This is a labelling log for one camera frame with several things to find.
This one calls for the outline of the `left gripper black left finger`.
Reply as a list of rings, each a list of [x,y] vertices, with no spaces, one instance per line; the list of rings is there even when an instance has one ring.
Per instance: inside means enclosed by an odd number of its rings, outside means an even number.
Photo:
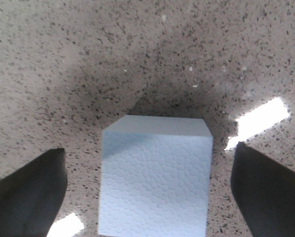
[[[51,149],[0,180],[0,237],[45,237],[68,185],[65,150]]]

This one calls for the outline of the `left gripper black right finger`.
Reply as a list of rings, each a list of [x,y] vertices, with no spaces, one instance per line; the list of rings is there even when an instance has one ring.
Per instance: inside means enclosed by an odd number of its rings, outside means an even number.
[[[239,142],[230,178],[254,237],[295,237],[295,172]]]

